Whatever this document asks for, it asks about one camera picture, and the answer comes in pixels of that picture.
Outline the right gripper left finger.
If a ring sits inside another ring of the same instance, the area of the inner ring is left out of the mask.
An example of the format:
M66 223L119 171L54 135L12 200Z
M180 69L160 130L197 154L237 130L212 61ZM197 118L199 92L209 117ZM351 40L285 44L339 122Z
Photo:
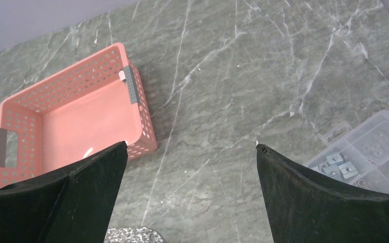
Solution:
M0 242L103 242L127 165L125 142L0 189Z

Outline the clear plastic toothbrush case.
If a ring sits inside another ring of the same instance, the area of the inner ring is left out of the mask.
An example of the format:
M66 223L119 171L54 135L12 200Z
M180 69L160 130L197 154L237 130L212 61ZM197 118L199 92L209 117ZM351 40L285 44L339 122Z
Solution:
M389 194L389 110L352 128L343 121L320 136L326 148L305 166L362 189Z

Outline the pink perforated plastic basket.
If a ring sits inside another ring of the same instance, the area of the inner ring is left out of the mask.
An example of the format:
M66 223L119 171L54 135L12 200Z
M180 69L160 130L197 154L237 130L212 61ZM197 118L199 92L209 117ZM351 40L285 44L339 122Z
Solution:
M1 102L0 189L121 141L130 160L158 147L139 70L115 43Z

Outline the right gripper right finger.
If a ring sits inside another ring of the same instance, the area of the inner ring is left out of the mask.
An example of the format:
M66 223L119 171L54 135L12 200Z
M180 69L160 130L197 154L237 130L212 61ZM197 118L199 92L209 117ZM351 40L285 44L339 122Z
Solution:
M275 242L389 242L389 194L339 182L264 144L256 150Z

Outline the clear textured oval tray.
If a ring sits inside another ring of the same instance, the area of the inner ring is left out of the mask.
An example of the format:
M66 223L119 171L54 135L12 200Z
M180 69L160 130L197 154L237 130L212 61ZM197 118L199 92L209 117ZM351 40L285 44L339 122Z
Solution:
M166 243L157 231L148 227L110 228L104 242Z

